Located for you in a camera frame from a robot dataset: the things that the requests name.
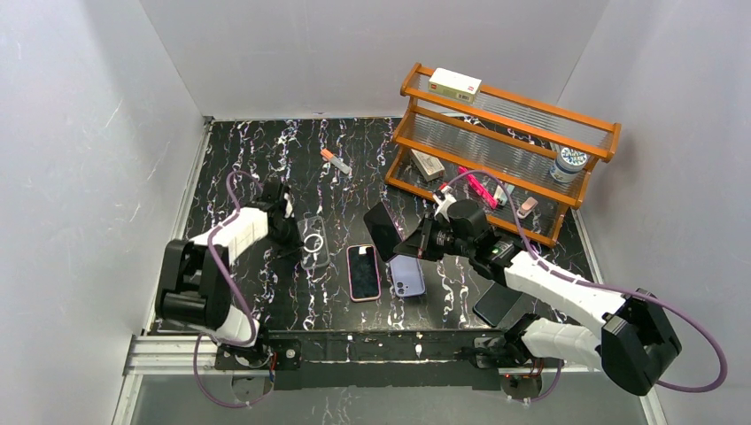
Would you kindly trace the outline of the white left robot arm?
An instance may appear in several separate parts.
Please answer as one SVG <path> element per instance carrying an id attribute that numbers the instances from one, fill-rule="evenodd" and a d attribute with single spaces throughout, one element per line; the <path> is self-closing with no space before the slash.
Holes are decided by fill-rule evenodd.
<path id="1" fill-rule="evenodd" d="M 193 328 L 220 344 L 253 347 L 260 324 L 229 269 L 241 254 L 264 241 L 281 259 L 299 255 L 303 247 L 290 186 L 279 181 L 266 183 L 258 197 L 203 234 L 166 244 L 156 317 Z"/>

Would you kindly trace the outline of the clear magsafe phone case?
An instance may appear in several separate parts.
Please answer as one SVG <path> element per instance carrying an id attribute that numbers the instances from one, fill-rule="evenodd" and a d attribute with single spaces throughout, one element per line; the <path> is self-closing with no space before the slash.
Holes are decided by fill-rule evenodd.
<path id="1" fill-rule="evenodd" d="M 313 216 L 298 222 L 302 241 L 300 265 L 306 271 L 326 267 L 330 263 L 325 223 L 321 216 Z"/>

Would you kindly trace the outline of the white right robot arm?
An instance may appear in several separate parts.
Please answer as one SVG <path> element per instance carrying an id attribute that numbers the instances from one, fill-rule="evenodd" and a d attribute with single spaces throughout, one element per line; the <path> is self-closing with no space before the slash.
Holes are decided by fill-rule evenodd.
<path id="1" fill-rule="evenodd" d="M 491 226 L 471 200 L 442 213 L 426 214 L 395 252 L 439 261 L 464 257 L 483 278 L 527 294 L 566 313 L 574 324 L 526 313 L 492 348 L 490 358 L 522 364 L 528 359 L 561 359 L 600 370 L 622 390 L 645 396 L 682 350 L 676 332 L 651 293 L 619 294 L 588 287 L 575 274 L 547 265 L 520 240 Z"/>

